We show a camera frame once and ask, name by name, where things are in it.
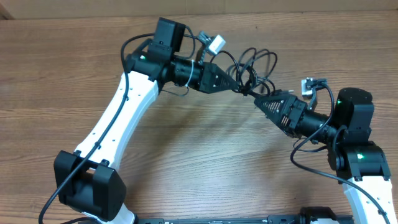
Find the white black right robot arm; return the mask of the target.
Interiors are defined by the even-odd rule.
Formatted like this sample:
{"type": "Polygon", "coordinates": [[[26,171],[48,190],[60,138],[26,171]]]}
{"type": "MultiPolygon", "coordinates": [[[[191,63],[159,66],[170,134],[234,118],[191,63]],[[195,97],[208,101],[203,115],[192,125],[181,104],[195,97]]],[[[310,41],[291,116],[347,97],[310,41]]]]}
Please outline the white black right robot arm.
{"type": "Polygon", "coordinates": [[[329,86],[313,84],[303,92],[309,103],[291,93],[259,96],[255,105],[291,138],[301,139],[290,154],[298,168],[336,180],[343,187],[355,223],[397,223],[391,171],[384,151],[370,141],[372,95],[344,88],[333,96],[329,86]],[[321,143],[327,150],[329,174],[295,160],[303,145],[321,143]]]}

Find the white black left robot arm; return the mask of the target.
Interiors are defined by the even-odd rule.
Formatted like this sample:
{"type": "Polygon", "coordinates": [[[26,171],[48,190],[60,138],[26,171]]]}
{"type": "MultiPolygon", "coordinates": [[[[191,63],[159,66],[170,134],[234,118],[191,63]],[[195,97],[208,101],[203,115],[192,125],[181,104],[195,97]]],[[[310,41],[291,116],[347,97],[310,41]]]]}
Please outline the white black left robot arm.
{"type": "Polygon", "coordinates": [[[136,50],[121,55],[118,90],[91,133],[73,152],[60,151],[53,163],[53,198],[81,213],[77,223],[136,222],[125,206],[126,185],[118,170],[135,128],[166,83],[206,94],[238,87],[205,61],[224,47],[220,35],[194,35],[189,26],[160,18],[156,30],[140,39],[136,50]]]}

